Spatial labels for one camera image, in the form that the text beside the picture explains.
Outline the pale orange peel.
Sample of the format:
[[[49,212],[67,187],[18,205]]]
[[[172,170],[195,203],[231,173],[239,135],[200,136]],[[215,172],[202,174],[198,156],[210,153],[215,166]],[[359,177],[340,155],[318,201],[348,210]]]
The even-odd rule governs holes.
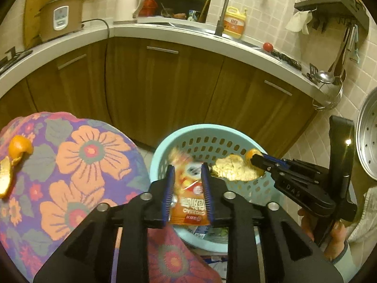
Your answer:
[[[212,165],[212,175],[229,181],[254,181],[265,173],[264,170],[252,165],[251,159],[254,155],[262,153],[253,148],[246,152],[244,157],[232,154],[219,158]]]

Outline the orange snack bag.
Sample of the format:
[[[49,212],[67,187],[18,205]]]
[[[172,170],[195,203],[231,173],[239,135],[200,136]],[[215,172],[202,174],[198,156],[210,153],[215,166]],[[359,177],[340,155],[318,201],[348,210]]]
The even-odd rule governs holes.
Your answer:
[[[210,225],[201,180],[201,162],[173,148],[168,156],[174,167],[175,181],[170,211],[173,225]]]

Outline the perforated steel steamer tray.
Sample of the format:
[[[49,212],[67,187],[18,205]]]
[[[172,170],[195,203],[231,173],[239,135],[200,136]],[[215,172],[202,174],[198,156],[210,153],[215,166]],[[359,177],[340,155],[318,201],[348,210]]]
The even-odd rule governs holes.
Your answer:
[[[356,146],[364,171],[377,180],[377,88],[367,95],[359,111]]]

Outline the floral tablecloth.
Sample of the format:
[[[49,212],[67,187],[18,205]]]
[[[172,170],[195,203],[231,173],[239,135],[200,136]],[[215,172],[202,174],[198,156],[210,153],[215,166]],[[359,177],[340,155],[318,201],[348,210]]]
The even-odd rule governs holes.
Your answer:
[[[150,178],[137,146],[103,121],[67,112],[18,117],[1,127],[1,155],[13,137],[33,152],[1,199],[1,281],[32,282],[44,262],[100,203],[130,202]]]

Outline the steel ladle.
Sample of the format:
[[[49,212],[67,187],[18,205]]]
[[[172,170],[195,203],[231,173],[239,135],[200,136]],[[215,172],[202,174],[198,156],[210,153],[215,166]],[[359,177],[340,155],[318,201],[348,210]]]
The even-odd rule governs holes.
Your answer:
[[[343,41],[341,42],[339,52],[337,53],[336,60],[332,63],[328,71],[319,70],[316,73],[316,79],[323,84],[333,84],[336,78],[340,76],[343,71],[343,59],[346,52],[346,46],[351,34],[351,26],[347,25]]]

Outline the red tomato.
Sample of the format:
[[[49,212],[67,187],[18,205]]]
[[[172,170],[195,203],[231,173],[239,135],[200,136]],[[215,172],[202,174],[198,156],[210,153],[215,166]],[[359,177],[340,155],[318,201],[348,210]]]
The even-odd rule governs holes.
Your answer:
[[[263,44],[263,49],[266,52],[272,52],[274,50],[274,46],[271,43],[266,42]]]

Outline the orange peel piece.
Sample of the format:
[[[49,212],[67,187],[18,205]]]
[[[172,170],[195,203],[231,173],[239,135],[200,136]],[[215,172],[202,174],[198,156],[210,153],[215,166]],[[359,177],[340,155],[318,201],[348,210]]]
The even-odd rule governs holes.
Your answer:
[[[0,162],[0,198],[7,195],[13,178],[12,161],[9,156],[5,156]]]
[[[8,146],[8,154],[12,160],[12,165],[17,165],[25,153],[28,155],[33,153],[32,142],[24,136],[15,135]]]

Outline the steel sink faucet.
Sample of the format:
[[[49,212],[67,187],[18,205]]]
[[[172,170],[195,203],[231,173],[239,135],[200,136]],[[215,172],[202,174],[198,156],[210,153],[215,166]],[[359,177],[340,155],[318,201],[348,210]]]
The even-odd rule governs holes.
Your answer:
[[[213,24],[215,27],[214,35],[222,36],[224,31],[224,16],[227,10],[229,0],[210,0],[206,23]]]

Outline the yellow detergent bottle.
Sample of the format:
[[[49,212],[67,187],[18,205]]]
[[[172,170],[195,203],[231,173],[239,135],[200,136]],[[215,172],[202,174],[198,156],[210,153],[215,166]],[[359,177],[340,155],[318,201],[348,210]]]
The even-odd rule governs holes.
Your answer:
[[[240,39],[245,30],[247,9],[242,12],[235,7],[228,6],[224,16],[224,34]]]

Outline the red pot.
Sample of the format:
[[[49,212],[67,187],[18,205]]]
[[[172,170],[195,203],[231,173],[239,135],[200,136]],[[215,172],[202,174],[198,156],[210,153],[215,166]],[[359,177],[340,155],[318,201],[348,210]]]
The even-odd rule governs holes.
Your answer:
[[[139,17],[153,17],[156,15],[158,4],[155,0],[144,0],[143,7],[139,12]]]

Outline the gas stove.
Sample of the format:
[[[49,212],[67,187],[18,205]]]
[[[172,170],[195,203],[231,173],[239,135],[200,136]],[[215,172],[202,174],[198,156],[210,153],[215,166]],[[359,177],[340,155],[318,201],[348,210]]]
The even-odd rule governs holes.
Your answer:
[[[31,49],[17,52],[15,47],[10,48],[5,52],[5,57],[1,60],[0,75],[4,74],[8,69],[13,67],[32,53],[33,51]]]

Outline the white electric kettle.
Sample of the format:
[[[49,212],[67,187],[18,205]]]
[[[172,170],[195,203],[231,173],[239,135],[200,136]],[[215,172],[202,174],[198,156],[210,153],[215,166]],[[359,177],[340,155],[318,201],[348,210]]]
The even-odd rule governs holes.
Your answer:
[[[117,0],[114,12],[114,24],[134,23],[143,8],[144,0]]]

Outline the brown rice cooker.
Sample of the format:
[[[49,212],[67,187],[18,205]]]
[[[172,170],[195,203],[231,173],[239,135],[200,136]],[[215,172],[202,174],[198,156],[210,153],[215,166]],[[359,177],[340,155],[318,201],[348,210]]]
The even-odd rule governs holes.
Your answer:
[[[82,29],[85,0],[51,0],[43,5],[39,18],[39,36],[43,43]]]

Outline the wooden cutting board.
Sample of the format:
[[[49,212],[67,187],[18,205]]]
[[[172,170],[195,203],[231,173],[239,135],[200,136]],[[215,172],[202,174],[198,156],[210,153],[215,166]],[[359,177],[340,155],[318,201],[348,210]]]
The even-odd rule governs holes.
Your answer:
[[[25,0],[23,18],[23,44],[31,49],[41,43],[40,9],[52,0]]]

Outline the black wall shelf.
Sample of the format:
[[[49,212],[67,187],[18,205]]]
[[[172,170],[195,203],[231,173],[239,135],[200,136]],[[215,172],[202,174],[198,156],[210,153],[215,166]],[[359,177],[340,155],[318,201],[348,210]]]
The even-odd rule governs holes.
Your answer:
[[[369,16],[362,3],[355,0],[307,0],[297,2],[294,8],[298,11],[313,11],[315,15],[339,17],[354,20],[359,27],[369,31]]]

